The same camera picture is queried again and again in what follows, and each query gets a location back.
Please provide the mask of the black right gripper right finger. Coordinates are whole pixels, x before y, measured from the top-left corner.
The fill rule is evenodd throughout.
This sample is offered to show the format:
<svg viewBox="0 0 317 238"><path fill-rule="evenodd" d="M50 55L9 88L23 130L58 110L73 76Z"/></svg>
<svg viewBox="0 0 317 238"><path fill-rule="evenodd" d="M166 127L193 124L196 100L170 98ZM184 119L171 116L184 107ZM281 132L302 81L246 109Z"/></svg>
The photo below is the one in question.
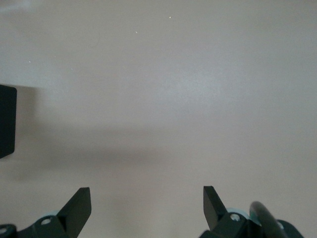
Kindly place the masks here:
<svg viewBox="0 0 317 238"><path fill-rule="evenodd" d="M302 238L289 222L276 219L260 202L252 202L249 214L226 208L213 186L203 189L204 215L209 229L202 238Z"/></svg>

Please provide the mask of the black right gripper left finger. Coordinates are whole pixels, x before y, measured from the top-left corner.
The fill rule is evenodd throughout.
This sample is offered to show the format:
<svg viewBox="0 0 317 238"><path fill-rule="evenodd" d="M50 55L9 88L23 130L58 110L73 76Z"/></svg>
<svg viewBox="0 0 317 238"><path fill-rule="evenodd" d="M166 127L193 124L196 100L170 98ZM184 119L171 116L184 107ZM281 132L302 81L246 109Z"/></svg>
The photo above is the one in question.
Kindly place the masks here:
<svg viewBox="0 0 317 238"><path fill-rule="evenodd" d="M14 224L2 224L0 236L2 238L76 238L90 214L90 189L82 187L56 215L44 216L20 231Z"/></svg>

